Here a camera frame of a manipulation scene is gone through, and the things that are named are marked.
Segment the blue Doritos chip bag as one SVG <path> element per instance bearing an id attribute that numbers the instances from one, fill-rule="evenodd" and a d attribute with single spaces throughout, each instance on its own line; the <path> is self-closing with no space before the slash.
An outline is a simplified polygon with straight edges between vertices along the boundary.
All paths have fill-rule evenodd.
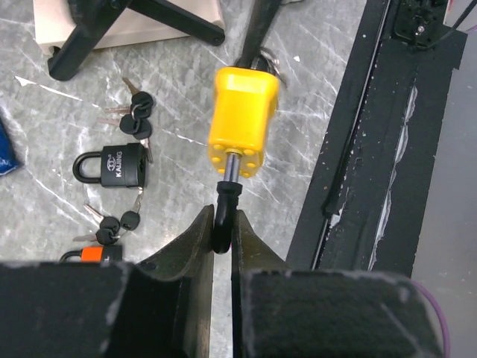
<path id="1" fill-rule="evenodd" d="M 0 124 L 0 175 L 5 176 L 19 168 L 13 146 L 7 134 L 7 130 L 1 121 Z"/>

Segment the black padlock key bunch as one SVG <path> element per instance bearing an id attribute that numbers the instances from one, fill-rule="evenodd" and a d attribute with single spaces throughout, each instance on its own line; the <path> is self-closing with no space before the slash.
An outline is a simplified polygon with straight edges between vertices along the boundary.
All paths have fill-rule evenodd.
<path id="1" fill-rule="evenodd" d="M 146 150 L 148 162 L 152 164 L 154 159 L 150 148 L 150 137 L 153 127 L 149 118 L 154 107 L 154 99 L 149 92 L 140 90 L 128 78 L 122 77 L 121 79 L 130 90 L 130 105 L 106 109 L 107 113 L 121 114 L 120 119 L 100 118 L 98 121 L 114 125 L 124 134 L 131 135 L 138 140 Z"/>

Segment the black frame beige shelf rack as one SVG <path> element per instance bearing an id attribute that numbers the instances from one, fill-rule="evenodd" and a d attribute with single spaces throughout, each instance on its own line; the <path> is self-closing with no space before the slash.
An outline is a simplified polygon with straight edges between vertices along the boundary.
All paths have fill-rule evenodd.
<path id="1" fill-rule="evenodd" d="M 219 1 L 34 1 L 35 40 L 51 78 L 73 78 L 100 48 L 194 37 L 225 40 Z"/>

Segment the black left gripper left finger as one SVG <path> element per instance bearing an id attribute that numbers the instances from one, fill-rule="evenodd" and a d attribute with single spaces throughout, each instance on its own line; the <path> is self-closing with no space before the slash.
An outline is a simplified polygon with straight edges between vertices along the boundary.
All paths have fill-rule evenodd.
<path id="1" fill-rule="evenodd" d="M 140 263 L 1 264 L 3 357 L 207 357 L 213 206 Z"/>

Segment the orange padlock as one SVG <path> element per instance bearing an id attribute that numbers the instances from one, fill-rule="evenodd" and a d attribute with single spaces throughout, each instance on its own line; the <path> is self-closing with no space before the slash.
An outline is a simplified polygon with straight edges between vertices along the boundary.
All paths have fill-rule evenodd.
<path id="1" fill-rule="evenodd" d="M 122 261 L 123 246 L 87 246 L 82 249 L 68 251 L 59 259 L 61 263 L 69 261 L 71 258 L 78 258 L 82 263 L 100 263 Z"/>

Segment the orange padlock key bunch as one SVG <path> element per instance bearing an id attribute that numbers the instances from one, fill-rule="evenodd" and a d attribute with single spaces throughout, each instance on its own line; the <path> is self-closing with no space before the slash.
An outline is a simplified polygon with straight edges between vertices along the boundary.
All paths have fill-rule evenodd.
<path id="1" fill-rule="evenodd" d="M 126 233 L 134 231 L 139 226 L 141 222 L 139 211 L 143 197 L 144 189 L 140 187 L 133 206 L 124 212 L 120 219 L 114 216 L 105 216 L 94 209 L 90 204 L 84 204 L 86 211 L 97 222 L 98 229 L 91 234 L 76 236 L 72 241 L 97 242 L 103 246 L 116 244 Z"/>

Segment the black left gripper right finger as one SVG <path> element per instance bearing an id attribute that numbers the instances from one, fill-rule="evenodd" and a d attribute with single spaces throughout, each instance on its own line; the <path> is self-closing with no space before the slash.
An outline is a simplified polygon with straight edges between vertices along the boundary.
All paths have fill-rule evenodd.
<path id="1" fill-rule="evenodd" d="M 238 211 L 235 357 L 443 357 L 423 294 L 399 274 L 287 266 Z"/>

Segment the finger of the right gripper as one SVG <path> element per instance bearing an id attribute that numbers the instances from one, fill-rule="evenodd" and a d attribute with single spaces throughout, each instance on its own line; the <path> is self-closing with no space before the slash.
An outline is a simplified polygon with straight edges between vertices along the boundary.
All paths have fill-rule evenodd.
<path id="1" fill-rule="evenodd" d="M 259 55 L 260 48 L 279 13 L 281 3 L 279 0 L 254 2 L 241 54 L 233 64 L 234 67 L 251 69 L 250 65 Z"/>

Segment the black padlock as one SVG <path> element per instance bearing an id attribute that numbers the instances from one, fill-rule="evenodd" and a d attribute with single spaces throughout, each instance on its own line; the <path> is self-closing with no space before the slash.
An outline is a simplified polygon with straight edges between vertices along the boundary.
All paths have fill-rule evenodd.
<path id="1" fill-rule="evenodd" d="M 83 174 L 83 163 L 92 159 L 100 160 L 99 177 Z M 81 183 L 100 184 L 104 188 L 144 188 L 147 164 L 145 147 L 140 142 L 133 142 L 82 153 L 75 159 L 72 173 Z"/>

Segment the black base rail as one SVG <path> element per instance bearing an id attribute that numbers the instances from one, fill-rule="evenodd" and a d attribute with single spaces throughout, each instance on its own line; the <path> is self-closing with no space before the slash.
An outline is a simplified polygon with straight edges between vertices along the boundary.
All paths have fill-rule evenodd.
<path id="1" fill-rule="evenodd" d="M 368 1 L 286 262 L 410 276 L 452 74 L 450 1 Z"/>

